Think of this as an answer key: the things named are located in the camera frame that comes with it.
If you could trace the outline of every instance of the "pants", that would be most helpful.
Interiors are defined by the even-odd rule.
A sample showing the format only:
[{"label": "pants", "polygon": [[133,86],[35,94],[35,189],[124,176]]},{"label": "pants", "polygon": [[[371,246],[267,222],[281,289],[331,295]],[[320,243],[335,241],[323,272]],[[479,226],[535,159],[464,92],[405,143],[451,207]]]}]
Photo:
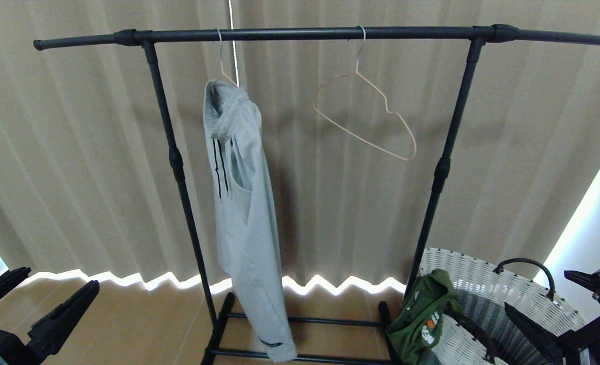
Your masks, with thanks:
[{"label": "pants", "polygon": [[261,146],[261,115],[243,88],[205,87],[203,127],[214,183],[219,264],[274,362],[296,358],[280,266],[275,206]]}]

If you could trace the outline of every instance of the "woven basket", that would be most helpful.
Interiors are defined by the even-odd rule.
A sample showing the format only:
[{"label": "woven basket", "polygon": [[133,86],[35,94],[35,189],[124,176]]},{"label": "woven basket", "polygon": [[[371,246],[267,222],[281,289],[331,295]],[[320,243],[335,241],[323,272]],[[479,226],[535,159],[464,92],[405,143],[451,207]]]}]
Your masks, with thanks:
[{"label": "woven basket", "polygon": [[[513,262],[526,262],[543,268],[550,280],[550,289],[515,273],[503,272],[502,266]],[[504,303],[513,305],[557,336],[568,330],[578,330],[585,324],[578,312],[554,293],[550,272],[532,260],[512,259],[495,266],[459,252],[428,248],[420,263],[420,273],[427,275],[436,268],[448,271],[464,314],[493,338],[499,357],[507,363],[540,365],[546,360],[507,317]],[[433,352],[444,364],[487,363],[483,360],[483,347],[480,346],[482,353],[478,356],[477,350],[474,350],[478,344],[470,344],[469,341],[476,342],[467,338],[470,336],[453,321],[453,325],[444,328]]]}]

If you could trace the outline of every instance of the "crumpled green garment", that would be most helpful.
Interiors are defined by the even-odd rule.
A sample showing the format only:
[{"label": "crumpled green garment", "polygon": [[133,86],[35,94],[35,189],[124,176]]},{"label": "crumpled green garment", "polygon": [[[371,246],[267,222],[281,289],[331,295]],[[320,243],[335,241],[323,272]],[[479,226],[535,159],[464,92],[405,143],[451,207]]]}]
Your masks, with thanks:
[{"label": "crumpled green garment", "polygon": [[442,334],[442,312],[449,306],[462,312],[448,272],[442,269],[419,277],[410,294],[402,302],[399,317],[387,328],[386,333],[403,363],[415,365],[424,349],[437,345]]}]

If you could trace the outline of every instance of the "curtain fold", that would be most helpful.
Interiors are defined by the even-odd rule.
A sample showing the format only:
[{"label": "curtain fold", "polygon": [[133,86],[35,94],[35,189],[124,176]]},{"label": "curtain fold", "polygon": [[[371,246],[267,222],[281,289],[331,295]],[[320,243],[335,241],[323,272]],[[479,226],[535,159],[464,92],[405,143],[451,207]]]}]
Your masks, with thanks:
[{"label": "curtain fold", "polygon": [[[600,2],[233,1],[235,28],[491,25],[600,34]],[[196,275],[141,48],[38,52],[34,39],[124,28],[229,28],[226,2],[0,2],[0,254],[35,271]],[[404,281],[469,42],[369,40],[360,71],[418,142],[411,162],[344,134],[313,110],[316,88],[354,69],[362,41],[237,42],[258,105],[284,272],[305,284],[355,275]],[[156,45],[210,280],[214,247],[203,86],[219,44]],[[232,46],[223,45],[226,69]],[[399,155],[411,145],[356,79],[318,106]],[[600,167],[600,48],[488,44],[471,88],[428,245],[497,263],[543,261]],[[532,274],[522,269],[523,273]]]}]

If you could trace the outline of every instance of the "brown tile floor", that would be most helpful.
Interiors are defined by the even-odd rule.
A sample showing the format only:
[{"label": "brown tile floor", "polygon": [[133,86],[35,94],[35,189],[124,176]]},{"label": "brown tile floor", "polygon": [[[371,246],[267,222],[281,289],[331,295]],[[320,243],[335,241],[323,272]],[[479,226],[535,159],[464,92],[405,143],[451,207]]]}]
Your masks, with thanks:
[{"label": "brown tile floor", "polygon": [[[31,324],[63,303],[83,284],[81,279],[39,279],[15,289],[0,302],[0,328],[27,342]],[[225,296],[226,293],[214,296],[217,312]],[[400,293],[394,289],[368,294],[353,286],[339,296],[321,287],[314,288],[307,296],[286,289],[284,296],[290,316],[372,321],[379,320],[379,301],[388,301],[394,317],[401,300]],[[233,311],[241,311],[238,301]],[[300,353],[387,358],[381,331],[376,328],[293,323],[291,330]],[[45,363],[200,363],[211,332],[200,286],[178,289],[166,281],[147,291],[143,284],[120,286],[104,281],[96,300],[59,354],[50,356]],[[256,335],[244,319],[228,322],[221,346],[261,351]],[[215,363],[261,361],[218,356]]]}]

